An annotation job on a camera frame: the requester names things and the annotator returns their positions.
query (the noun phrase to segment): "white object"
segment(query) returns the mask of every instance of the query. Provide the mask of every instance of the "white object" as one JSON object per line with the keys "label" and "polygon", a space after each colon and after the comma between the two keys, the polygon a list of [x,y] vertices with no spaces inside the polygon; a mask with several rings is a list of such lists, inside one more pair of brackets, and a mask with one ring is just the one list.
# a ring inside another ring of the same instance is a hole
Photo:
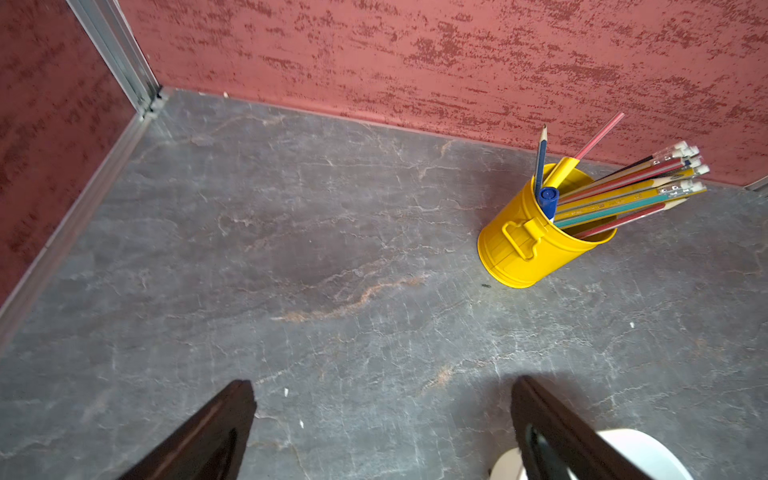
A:
{"label": "white object", "polygon": [[710,173],[710,168],[708,165],[699,165],[698,167],[694,168],[694,176],[700,177],[701,175]]}
{"label": "white object", "polygon": [[[680,460],[650,435],[632,429],[604,430],[598,435],[653,480],[693,480]],[[572,480],[578,480],[573,472],[568,473]],[[528,480],[520,449],[499,457],[491,480]]]}

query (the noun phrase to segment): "blue pen cap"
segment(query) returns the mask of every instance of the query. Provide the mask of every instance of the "blue pen cap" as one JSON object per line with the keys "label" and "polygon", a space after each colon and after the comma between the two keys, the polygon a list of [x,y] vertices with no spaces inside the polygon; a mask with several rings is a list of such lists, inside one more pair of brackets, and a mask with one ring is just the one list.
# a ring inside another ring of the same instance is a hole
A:
{"label": "blue pen cap", "polygon": [[544,187],[538,192],[538,206],[549,220],[554,219],[554,212],[558,209],[558,200],[560,200],[560,190],[554,187]]}

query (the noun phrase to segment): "gray stone floor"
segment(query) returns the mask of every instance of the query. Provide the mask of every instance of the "gray stone floor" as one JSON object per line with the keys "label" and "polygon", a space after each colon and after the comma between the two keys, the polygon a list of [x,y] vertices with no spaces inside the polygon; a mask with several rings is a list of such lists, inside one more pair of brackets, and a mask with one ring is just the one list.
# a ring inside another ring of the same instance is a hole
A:
{"label": "gray stone floor", "polygon": [[177,92],[0,360],[0,478],[114,478],[250,379],[241,478],[482,479],[522,373],[763,477],[768,201],[712,188],[512,290],[475,240],[532,167]]}

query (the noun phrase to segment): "colored pencil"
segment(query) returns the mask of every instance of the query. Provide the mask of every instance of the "colored pencil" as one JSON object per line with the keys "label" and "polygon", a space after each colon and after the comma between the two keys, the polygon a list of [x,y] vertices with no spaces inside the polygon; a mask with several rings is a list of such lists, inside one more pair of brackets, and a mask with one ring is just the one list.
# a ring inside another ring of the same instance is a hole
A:
{"label": "colored pencil", "polygon": [[681,180],[679,182],[669,184],[666,187],[650,188],[650,189],[646,189],[638,192],[633,192],[629,195],[622,195],[620,197],[615,197],[615,198],[611,198],[601,202],[597,202],[596,204],[574,208],[565,212],[558,212],[557,215],[554,216],[554,221],[555,223],[557,223],[559,221],[567,220],[569,218],[591,214],[592,212],[596,212],[598,210],[606,210],[613,207],[619,207],[621,205],[628,205],[628,204],[631,204],[632,202],[644,200],[646,198],[656,197],[657,195],[676,192],[678,190],[690,189],[690,188],[693,188],[693,186],[694,186],[694,183],[691,180]]}
{"label": "colored pencil", "polygon": [[600,202],[612,200],[614,198],[623,197],[624,195],[634,194],[643,190],[648,190],[650,188],[660,187],[661,185],[669,184],[674,181],[699,177],[709,171],[710,168],[707,165],[699,165],[698,167],[688,167],[681,170],[676,170],[671,172],[672,174],[665,174],[659,177],[650,178],[648,180],[637,182],[636,184],[617,188],[616,190],[609,190],[602,194],[592,195],[591,197],[572,201],[569,204],[565,204],[561,208],[558,208],[558,214],[568,212],[575,208],[586,207],[587,205],[597,204]]}
{"label": "colored pencil", "polygon": [[646,180],[648,178],[656,177],[657,175],[665,174],[669,171],[676,170],[682,167],[698,167],[701,165],[700,157],[695,158],[674,158],[672,160],[663,162],[662,164],[654,165],[653,167],[644,168],[637,172],[619,177],[608,181],[604,184],[594,186],[594,184],[587,185],[588,188],[582,191],[571,191],[560,197],[561,207],[570,202],[581,200],[582,198],[591,197],[592,195],[602,194],[609,190],[625,187],[629,184],[634,184],[639,181]]}
{"label": "colored pencil", "polygon": [[589,223],[593,220],[600,220],[601,218],[612,217],[614,215],[627,214],[631,211],[649,207],[650,205],[653,205],[653,204],[658,204],[661,202],[665,202],[667,200],[672,200],[673,198],[689,197],[690,195],[702,193],[707,190],[707,188],[701,182],[692,182],[692,183],[694,185],[691,188],[687,188],[684,190],[676,190],[674,192],[670,192],[667,194],[657,194],[652,197],[644,198],[642,200],[637,200],[634,202],[630,202],[628,204],[618,205],[616,207],[607,208],[604,210],[597,210],[586,215],[580,215],[578,217],[572,217],[566,220],[561,220],[561,221],[556,220],[554,222],[554,225],[560,229],[575,227],[576,225]]}
{"label": "colored pencil", "polygon": [[538,140],[538,152],[536,154],[536,177],[534,178],[533,193],[538,198],[541,191],[541,182],[544,181],[544,162],[547,157],[547,126],[541,129],[541,137]]}
{"label": "colored pencil", "polygon": [[[684,149],[684,148],[688,148],[688,143],[687,143],[685,140],[683,140],[683,141],[679,141],[679,142],[677,142],[675,145],[671,145],[671,146],[669,146],[669,147],[666,147],[666,148],[664,148],[664,149],[662,149],[662,150],[659,150],[658,152],[656,152],[656,153],[655,153],[655,154],[653,154],[653,155],[648,155],[648,156],[647,156],[647,157],[645,157],[645,158],[641,158],[640,160],[638,160],[638,161],[634,162],[634,163],[633,163],[633,164],[631,164],[631,165],[627,165],[626,167],[622,167],[622,168],[620,168],[620,169],[616,170],[615,172],[612,172],[612,173],[609,173],[608,175],[605,175],[605,177],[609,177],[609,176],[611,176],[611,175],[615,175],[615,174],[617,174],[617,173],[619,173],[619,172],[623,172],[624,170],[627,170],[628,168],[636,167],[637,165],[639,165],[639,164],[644,164],[645,162],[647,162],[647,161],[649,161],[649,160],[653,160],[654,158],[659,158],[659,157],[661,157],[661,156],[663,156],[663,155],[665,155],[665,154],[669,154],[669,153],[670,153],[670,152],[672,152],[672,151],[675,151],[675,150],[682,150],[682,149]],[[600,178],[598,178],[598,180],[596,180],[596,181],[600,181],[600,180],[603,180],[605,177],[600,177]]]}
{"label": "colored pencil", "polygon": [[561,158],[558,164],[552,169],[552,172],[547,176],[547,180],[544,181],[544,187],[560,188],[560,184],[563,183],[563,180],[565,180],[569,174],[571,174],[578,163],[579,160],[577,158]]}
{"label": "colored pencil", "polygon": [[598,233],[607,232],[614,228],[622,227],[627,223],[632,223],[635,220],[639,220],[645,217],[650,217],[651,215],[657,214],[659,212],[663,212],[664,210],[669,210],[672,207],[682,204],[686,200],[688,200],[688,197],[677,198],[675,200],[664,202],[663,204],[655,204],[652,207],[648,207],[638,212],[635,212],[633,214],[629,214],[626,217],[617,218],[616,220],[613,220],[611,222],[603,223],[599,227],[594,227],[589,230],[584,230],[583,232],[575,233],[574,237],[578,238],[579,240],[584,240],[586,238],[591,237],[592,235],[597,235]]}
{"label": "colored pencil", "polygon": [[581,160],[584,158],[584,155],[589,153],[592,148],[598,144],[598,141],[602,140],[602,138],[609,132],[613,127],[616,126],[617,123],[621,121],[621,119],[624,118],[624,112],[619,112],[614,116],[612,119],[609,120],[608,123],[606,123],[598,132],[597,135],[592,137],[592,140],[590,140],[586,145],[584,145],[584,148],[582,148],[576,155],[574,155],[574,158],[576,160]]}
{"label": "colored pencil", "polygon": [[568,197],[572,194],[577,194],[588,188],[596,187],[597,185],[606,184],[607,182],[615,180],[616,178],[624,177],[625,175],[629,175],[641,170],[645,170],[646,168],[650,168],[650,167],[653,167],[654,165],[662,164],[663,162],[672,160],[674,158],[693,157],[695,154],[698,154],[698,151],[699,149],[695,147],[684,148],[682,150],[672,151],[660,157],[651,158],[650,160],[645,161],[642,164],[635,165],[634,167],[628,168],[620,172],[614,172],[610,175],[607,175],[606,177],[602,177],[600,180],[595,180],[589,185],[584,185],[583,187],[577,188],[576,190],[572,190],[568,192],[568,194],[564,195],[564,197]]}

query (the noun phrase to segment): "red pencil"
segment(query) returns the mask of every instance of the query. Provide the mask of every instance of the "red pencil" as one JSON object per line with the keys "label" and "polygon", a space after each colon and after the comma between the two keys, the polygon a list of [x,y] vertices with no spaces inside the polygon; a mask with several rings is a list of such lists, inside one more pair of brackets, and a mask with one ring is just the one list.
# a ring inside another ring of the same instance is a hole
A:
{"label": "red pencil", "polygon": [[576,154],[576,156],[575,156],[574,158],[575,158],[576,160],[581,160],[582,158],[584,158],[584,155],[588,154],[588,153],[589,153],[589,151],[590,151],[590,150],[592,150],[592,148],[593,148],[595,145],[597,145],[597,144],[598,144],[598,141],[602,140],[602,139],[603,139],[603,137],[604,137],[605,135],[607,135],[607,133],[608,133],[609,131],[611,131],[611,129],[612,129],[613,127],[615,127],[617,123],[619,123],[619,122],[621,121],[621,119],[622,119],[622,118],[624,118],[624,112],[623,112],[623,111],[620,111],[619,113],[617,113],[617,114],[616,114],[616,116],[615,116],[615,117],[613,117],[612,119],[610,119],[610,120],[608,121],[608,123],[606,123],[605,125],[603,125],[603,127],[600,129],[600,131],[598,132],[598,134],[597,134],[597,135],[595,135],[594,137],[592,137],[592,140],[590,140],[590,141],[589,141],[589,143],[587,143],[586,145],[584,145],[584,148],[582,148],[582,149],[579,151],[579,153],[577,153],[577,154]]}
{"label": "red pencil", "polygon": [[678,198],[677,200],[670,200],[668,202],[664,202],[663,204],[652,205],[648,208],[645,208],[633,214],[629,214],[626,217],[617,218],[612,222],[603,223],[599,227],[591,228],[589,230],[584,230],[583,232],[576,233],[574,237],[578,238],[579,240],[583,240],[587,237],[591,237],[592,235],[597,235],[598,233],[603,233],[612,228],[621,227],[622,225],[626,225],[627,223],[632,223],[635,220],[649,217],[650,215],[657,214],[664,210],[669,210],[670,208],[676,205],[682,204],[685,200],[688,200],[688,199]]}
{"label": "red pencil", "polygon": [[631,185],[641,180],[645,180],[646,178],[655,177],[656,175],[665,174],[672,170],[676,170],[681,166],[682,167],[688,167],[688,166],[698,167],[699,165],[701,165],[700,157],[673,158],[672,160],[665,161],[658,165],[654,165],[653,167],[644,168],[643,170],[639,170],[637,172],[634,172],[633,174],[624,175],[623,177],[619,177],[616,180],[611,180],[609,182],[597,185],[592,188],[585,188],[584,190],[579,191],[575,194],[565,194],[560,197],[561,200],[559,202],[559,205],[569,204],[570,202],[575,202],[576,200],[581,200],[582,198],[591,197],[592,195],[602,194],[603,192],[607,192],[615,188],[626,187],[627,185]]}

